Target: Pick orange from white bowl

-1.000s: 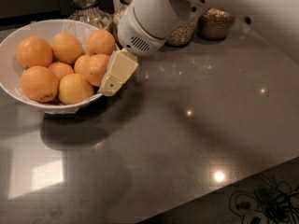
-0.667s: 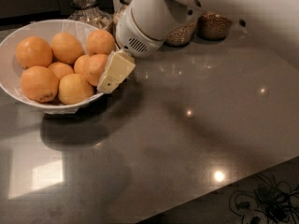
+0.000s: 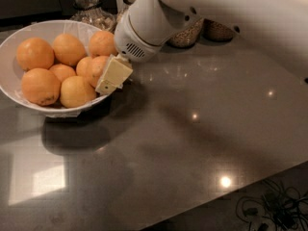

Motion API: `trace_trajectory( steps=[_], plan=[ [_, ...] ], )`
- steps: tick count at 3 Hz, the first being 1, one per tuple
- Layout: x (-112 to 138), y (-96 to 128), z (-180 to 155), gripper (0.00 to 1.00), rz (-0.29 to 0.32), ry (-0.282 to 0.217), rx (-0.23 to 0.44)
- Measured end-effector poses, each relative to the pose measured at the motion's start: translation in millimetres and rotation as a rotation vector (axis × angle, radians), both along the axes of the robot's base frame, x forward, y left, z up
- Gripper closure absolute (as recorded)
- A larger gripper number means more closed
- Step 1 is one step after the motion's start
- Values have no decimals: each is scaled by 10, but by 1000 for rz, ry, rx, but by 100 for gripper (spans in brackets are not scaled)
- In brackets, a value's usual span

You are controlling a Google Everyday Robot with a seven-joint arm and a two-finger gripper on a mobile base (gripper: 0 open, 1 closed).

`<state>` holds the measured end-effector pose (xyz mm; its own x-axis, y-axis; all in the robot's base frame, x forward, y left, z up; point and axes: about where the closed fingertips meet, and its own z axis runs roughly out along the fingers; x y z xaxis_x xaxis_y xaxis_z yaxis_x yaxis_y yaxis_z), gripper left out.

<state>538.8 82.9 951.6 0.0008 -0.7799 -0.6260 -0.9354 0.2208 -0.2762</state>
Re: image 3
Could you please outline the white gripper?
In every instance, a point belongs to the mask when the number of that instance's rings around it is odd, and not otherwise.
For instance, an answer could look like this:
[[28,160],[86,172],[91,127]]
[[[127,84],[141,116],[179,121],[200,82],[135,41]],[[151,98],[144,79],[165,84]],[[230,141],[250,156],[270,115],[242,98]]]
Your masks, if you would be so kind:
[[115,29],[115,48],[120,55],[109,57],[95,90],[100,95],[122,90],[133,72],[130,61],[148,61],[171,37],[191,27],[199,19],[191,1],[136,0]]

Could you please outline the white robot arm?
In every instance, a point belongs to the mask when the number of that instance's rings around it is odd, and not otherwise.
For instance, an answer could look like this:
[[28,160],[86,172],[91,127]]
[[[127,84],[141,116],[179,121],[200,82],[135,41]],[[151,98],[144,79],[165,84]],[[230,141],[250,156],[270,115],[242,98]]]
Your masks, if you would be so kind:
[[238,33],[296,77],[308,75],[308,0],[136,0],[115,28],[115,49],[144,63],[199,19]]

